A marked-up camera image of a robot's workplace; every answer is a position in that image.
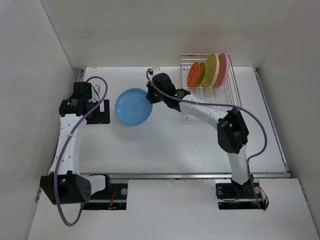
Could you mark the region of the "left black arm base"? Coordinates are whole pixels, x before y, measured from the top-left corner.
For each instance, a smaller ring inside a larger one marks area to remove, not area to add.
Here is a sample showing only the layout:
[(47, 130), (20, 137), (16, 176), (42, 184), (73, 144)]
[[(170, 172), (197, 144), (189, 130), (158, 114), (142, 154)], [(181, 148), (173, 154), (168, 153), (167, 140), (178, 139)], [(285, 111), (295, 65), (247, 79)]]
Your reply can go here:
[(128, 182), (111, 181), (108, 189), (94, 193), (84, 211), (122, 211), (127, 209)]

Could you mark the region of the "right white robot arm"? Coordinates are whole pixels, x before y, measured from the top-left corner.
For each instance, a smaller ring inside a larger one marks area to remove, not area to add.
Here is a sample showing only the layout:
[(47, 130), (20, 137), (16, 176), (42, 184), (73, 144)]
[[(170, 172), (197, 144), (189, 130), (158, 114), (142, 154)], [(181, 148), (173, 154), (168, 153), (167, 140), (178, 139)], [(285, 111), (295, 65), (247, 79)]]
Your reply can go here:
[(227, 153), (231, 167), (232, 193), (243, 197), (250, 191), (248, 182), (251, 173), (247, 166), (249, 131), (244, 118), (237, 108), (228, 111), (216, 108), (196, 98), (185, 89), (176, 89), (166, 73), (159, 73), (152, 79), (146, 73), (147, 96), (151, 103), (164, 102), (167, 107), (180, 113), (191, 115), (210, 125), (217, 131), (217, 142)]

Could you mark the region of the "orange plastic plate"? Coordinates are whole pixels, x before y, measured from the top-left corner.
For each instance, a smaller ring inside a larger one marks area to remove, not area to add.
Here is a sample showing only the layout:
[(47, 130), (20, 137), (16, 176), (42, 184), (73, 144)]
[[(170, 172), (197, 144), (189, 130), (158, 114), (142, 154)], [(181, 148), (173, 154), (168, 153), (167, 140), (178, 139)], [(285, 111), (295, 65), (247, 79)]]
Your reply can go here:
[(191, 66), (188, 77), (187, 77), (187, 86), (189, 88), (196, 88), (200, 86), (200, 73), (201, 73), (201, 65), (199, 62), (193, 63)]

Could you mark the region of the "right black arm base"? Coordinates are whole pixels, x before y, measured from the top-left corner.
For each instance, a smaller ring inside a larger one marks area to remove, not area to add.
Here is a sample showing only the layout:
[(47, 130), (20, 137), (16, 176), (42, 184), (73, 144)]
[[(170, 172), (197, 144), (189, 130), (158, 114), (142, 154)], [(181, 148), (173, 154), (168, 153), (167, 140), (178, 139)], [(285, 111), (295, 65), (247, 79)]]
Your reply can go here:
[(248, 180), (244, 185), (231, 182), (216, 182), (215, 195), (219, 210), (266, 210), (269, 198), (257, 180), (253, 187)]

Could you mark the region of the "blue plastic plate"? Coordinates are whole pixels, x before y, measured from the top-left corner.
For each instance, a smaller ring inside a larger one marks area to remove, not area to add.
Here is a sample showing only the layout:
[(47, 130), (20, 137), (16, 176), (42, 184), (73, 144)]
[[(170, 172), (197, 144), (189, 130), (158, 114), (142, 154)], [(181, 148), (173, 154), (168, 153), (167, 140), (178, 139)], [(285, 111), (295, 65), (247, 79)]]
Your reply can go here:
[(144, 123), (152, 113), (153, 105), (147, 100), (147, 92), (130, 88), (119, 95), (114, 104), (118, 121), (128, 127)]

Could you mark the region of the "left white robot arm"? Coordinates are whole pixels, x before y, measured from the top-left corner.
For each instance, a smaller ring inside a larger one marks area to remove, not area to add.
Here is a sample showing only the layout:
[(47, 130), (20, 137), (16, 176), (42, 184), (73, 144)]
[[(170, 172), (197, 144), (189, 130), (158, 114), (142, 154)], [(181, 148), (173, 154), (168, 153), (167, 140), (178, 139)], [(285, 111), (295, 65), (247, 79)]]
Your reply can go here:
[(52, 204), (85, 204), (91, 196), (111, 195), (112, 186), (106, 175), (82, 175), (79, 158), (81, 139), (86, 125), (110, 123), (110, 105), (92, 100), (95, 90), (89, 82), (75, 82), (72, 95), (59, 107), (60, 132), (53, 163), (47, 175), (40, 178), (40, 187)]

